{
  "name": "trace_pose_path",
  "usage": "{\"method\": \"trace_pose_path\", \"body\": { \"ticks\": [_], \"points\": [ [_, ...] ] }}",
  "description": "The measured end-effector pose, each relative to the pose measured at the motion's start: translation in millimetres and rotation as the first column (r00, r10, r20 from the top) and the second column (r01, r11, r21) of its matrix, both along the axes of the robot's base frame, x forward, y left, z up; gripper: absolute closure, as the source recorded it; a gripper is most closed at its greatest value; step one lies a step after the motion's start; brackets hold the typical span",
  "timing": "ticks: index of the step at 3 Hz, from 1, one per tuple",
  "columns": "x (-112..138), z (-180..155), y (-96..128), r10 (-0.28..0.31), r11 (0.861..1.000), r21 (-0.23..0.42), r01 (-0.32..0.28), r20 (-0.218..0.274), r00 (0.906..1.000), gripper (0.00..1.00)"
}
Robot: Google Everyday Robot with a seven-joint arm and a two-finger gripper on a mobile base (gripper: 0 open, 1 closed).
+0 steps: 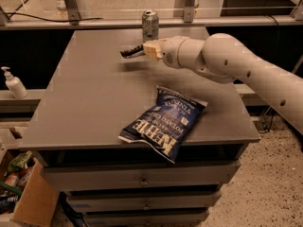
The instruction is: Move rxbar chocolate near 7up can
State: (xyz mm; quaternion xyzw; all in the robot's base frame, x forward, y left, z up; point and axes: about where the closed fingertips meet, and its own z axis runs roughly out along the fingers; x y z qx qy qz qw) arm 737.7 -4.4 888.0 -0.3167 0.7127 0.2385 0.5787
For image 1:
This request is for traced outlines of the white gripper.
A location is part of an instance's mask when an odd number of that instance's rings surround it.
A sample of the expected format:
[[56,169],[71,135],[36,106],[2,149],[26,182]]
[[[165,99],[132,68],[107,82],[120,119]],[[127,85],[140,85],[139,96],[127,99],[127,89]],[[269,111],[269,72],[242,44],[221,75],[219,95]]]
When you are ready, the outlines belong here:
[[187,37],[176,36],[147,41],[143,43],[143,51],[154,61],[162,60],[170,68],[181,69],[184,65],[180,61],[179,52],[186,40]]

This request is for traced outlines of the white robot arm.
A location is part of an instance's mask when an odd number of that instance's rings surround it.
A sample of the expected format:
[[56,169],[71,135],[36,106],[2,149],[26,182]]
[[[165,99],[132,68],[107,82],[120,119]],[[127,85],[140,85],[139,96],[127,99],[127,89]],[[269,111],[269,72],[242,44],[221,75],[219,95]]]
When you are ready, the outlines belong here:
[[186,68],[219,83],[241,81],[303,133],[303,78],[258,57],[233,36],[176,36],[147,41],[143,50],[171,68]]

